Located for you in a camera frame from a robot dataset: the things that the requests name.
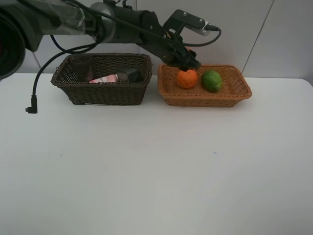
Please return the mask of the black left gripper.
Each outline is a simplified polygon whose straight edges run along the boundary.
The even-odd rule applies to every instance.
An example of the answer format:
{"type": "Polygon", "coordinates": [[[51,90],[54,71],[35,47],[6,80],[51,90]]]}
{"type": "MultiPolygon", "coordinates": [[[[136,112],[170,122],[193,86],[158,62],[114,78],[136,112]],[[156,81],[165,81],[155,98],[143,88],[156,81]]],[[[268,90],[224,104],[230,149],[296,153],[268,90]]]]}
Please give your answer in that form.
{"type": "Polygon", "coordinates": [[[155,12],[143,11],[140,15],[140,26],[149,31],[149,34],[140,34],[142,40],[140,47],[160,58],[162,62],[179,69],[192,70],[201,66],[193,50],[184,49],[183,46],[167,41],[170,39],[170,34],[159,24],[155,12]]]}

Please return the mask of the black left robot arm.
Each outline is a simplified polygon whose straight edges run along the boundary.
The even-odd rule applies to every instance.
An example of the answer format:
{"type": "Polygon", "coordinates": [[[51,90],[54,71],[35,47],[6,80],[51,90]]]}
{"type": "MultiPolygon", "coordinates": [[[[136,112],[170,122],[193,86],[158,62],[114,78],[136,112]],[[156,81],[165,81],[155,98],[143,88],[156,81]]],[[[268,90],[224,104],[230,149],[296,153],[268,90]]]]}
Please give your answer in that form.
{"type": "Polygon", "coordinates": [[[3,0],[0,3],[0,77],[22,65],[45,35],[89,35],[100,43],[136,44],[181,69],[200,67],[178,33],[160,25],[154,12],[118,6],[112,0],[85,6],[76,0],[3,0]]]}

